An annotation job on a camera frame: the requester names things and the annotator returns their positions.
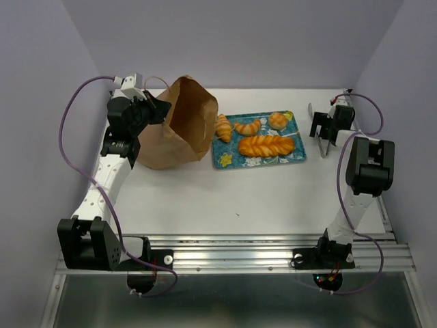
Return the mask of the brown paper bag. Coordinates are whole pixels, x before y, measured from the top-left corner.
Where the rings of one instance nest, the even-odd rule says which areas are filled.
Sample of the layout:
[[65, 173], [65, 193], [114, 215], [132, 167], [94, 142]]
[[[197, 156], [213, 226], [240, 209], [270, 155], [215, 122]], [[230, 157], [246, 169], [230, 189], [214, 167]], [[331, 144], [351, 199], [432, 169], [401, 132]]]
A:
[[171, 103], [171, 108], [162, 124], [140, 133], [137, 163], [167, 169], [200, 161], [215, 134], [217, 99], [190, 76], [176, 79], [157, 99]]

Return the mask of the pale fake bread roll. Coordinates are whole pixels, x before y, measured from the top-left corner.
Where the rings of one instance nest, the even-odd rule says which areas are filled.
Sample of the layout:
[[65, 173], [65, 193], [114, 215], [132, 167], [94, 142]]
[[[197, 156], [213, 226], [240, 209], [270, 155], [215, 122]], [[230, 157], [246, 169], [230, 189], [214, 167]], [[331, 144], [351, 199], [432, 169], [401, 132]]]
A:
[[268, 118], [268, 123], [275, 130], [283, 130], [287, 127], [288, 119], [283, 113], [273, 112]]

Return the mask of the small fake croissant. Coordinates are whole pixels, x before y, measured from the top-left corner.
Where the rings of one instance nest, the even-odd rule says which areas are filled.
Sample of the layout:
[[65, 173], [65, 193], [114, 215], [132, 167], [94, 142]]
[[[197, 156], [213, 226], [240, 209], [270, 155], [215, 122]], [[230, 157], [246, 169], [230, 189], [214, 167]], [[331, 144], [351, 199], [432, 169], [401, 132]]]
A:
[[232, 125], [227, 119], [227, 117], [223, 114], [220, 114], [217, 117], [217, 121], [216, 121], [215, 133], [217, 138], [228, 144], [231, 141], [232, 131], [233, 131]]

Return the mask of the large fake croissant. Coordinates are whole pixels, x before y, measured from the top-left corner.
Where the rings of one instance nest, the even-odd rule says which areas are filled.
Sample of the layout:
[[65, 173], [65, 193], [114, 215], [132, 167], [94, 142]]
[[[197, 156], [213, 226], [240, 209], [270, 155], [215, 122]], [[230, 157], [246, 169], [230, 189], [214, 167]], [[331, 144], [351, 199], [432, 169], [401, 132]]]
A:
[[245, 137], [238, 143], [238, 151], [247, 157], [285, 156], [295, 151], [296, 145], [291, 137], [278, 135], [257, 135]]

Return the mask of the curved fake croissant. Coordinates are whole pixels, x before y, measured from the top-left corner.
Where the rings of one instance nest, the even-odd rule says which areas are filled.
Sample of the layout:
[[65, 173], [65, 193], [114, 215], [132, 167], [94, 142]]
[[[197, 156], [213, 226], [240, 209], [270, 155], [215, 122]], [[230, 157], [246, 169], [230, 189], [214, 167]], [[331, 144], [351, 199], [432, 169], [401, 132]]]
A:
[[260, 128], [261, 128], [261, 122], [259, 119], [253, 120], [251, 123], [248, 124], [241, 124], [239, 122], [236, 122], [234, 124], [234, 130], [240, 134], [244, 135], [246, 137], [251, 137], [256, 134], [258, 134]]

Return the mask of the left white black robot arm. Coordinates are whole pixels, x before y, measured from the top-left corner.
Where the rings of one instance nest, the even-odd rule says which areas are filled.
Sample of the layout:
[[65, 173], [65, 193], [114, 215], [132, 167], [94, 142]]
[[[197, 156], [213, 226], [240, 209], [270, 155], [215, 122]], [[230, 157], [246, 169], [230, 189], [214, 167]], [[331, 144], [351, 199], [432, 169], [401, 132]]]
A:
[[69, 269], [113, 271], [125, 251], [115, 202], [140, 150], [139, 135], [149, 125], [162, 124], [169, 102], [150, 93], [144, 98], [112, 98], [107, 103], [105, 131], [96, 172], [81, 205], [57, 226], [64, 261]]

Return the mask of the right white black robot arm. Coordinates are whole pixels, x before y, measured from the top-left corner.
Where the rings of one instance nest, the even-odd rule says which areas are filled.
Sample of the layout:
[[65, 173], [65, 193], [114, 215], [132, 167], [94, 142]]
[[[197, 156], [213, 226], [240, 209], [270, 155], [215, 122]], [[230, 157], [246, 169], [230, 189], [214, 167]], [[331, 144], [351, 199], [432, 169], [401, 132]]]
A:
[[330, 113], [311, 114], [310, 136], [341, 149], [336, 190], [339, 212], [315, 247], [295, 250], [296, 264], [305, 269], [353, 269], [352, 244], [364, 214], [394, 180], [395, 143], [351, 129], [355, 112], [337, 105]]

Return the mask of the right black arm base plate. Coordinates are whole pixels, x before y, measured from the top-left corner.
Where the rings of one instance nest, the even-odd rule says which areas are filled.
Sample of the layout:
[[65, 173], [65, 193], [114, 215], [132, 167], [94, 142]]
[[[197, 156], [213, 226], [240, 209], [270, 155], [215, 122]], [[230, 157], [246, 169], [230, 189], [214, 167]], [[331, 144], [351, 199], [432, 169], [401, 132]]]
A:
[[318, 250], [312, 248], [295, 248], [292, 250], [290, 266], [296, 270], [323, 270], [354, 269], [355, 262], [336, 259], [332, 256], [319, 255]]

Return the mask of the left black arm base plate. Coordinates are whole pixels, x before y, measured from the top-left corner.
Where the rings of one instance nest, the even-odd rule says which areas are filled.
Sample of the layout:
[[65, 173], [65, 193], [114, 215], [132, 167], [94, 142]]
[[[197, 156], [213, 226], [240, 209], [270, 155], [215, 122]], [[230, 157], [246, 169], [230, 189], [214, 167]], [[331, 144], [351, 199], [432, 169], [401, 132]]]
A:
[[160, 267], [160, 269], [154, 269], [149, 266], [145, 266], [137, 261], [126, 257], [123, 254], [121, 262], [115, 267], [115, 272], [121, 271], [163, 271], [163, 268], [172, 269], [174, 261], [174, 251], [172, 249], [152, 249], [150, 255], [141, 256], [140, 259], [144, 262], [148, 262], [154, 266]]

